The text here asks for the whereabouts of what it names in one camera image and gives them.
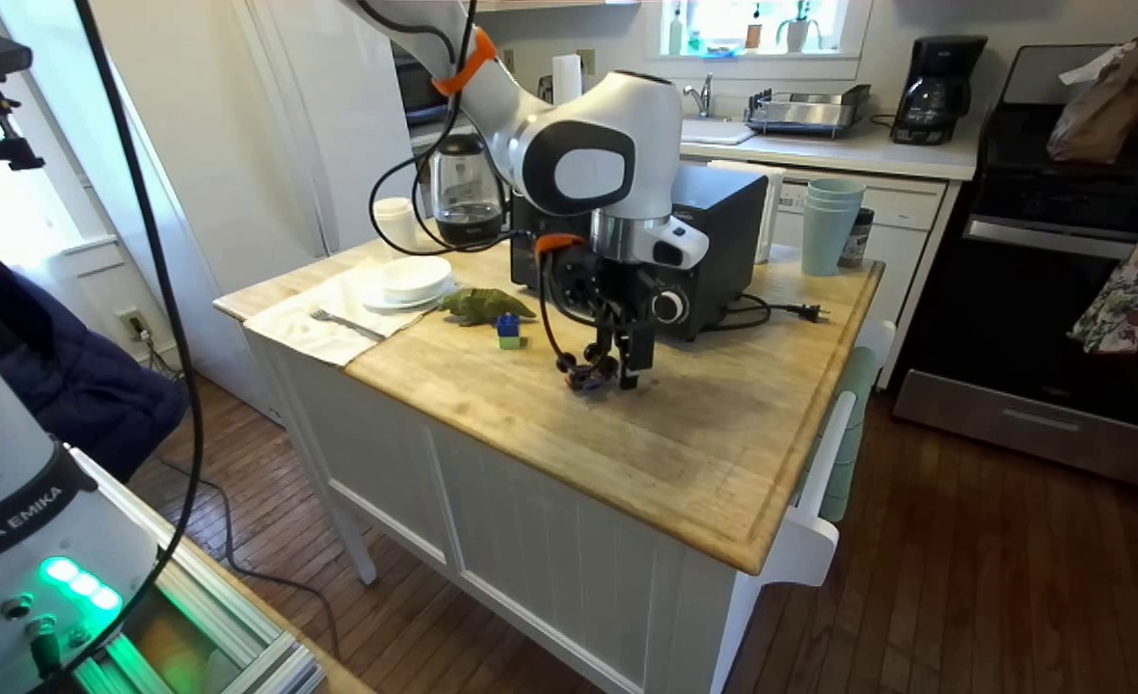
stainless steel oven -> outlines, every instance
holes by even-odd
[[[1054,167],[1054,74],[1105,44],[1031,44],[911,323],[897,416],[1138,485],[1138,349],[1068,327],[1138,246],[1138,131],[1121,167]]]

paper bag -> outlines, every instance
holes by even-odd
[[[1076,88],[1065,102],[1046,154],[1054,161],[1110,167],[1138,123],[1138,37],[1126,42],[1100,80]]]

white wall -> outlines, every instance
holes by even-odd
[[[1027,42],[1122,42],[1138,35],[1138,0],[874,0],[874,30],[858,78],[797,80],[768,64],[768,78],[731,78],[732,64],[658,59],[658,19],[665,0],[641,7],[570,7],[570,11],[506,11],[482,16],[503,51],[512,51],[516,78],[537,86],[561,51],[595,44],[600,68],[650,68],[674,80],[713,74],[718,107],[740,115],[759,88],[847,88],[869,80],[881,113],[897,113],[919,35],[987,35],[977,68],[977,107],[995,102],[1004,68]]]

dish towel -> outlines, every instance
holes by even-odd
[[[426,312],[426,304],[411,312],[366,307],[366,286],[373,286],[373,274],[379,267],[344,271],[305,292],[254,312],[247,327],[310,358],[348,367]]]
[[[1068,340],[1085,353],[1135,353],[1138,349],[1138,246],[1114,267],[1100,296],[1081,312]]]

coffee maker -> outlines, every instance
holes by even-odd
[[[968,74],[977,68],[983,35],[926,35],[914,42],[897,143],[938,145],[955,140],[957,119],[968,113]]]

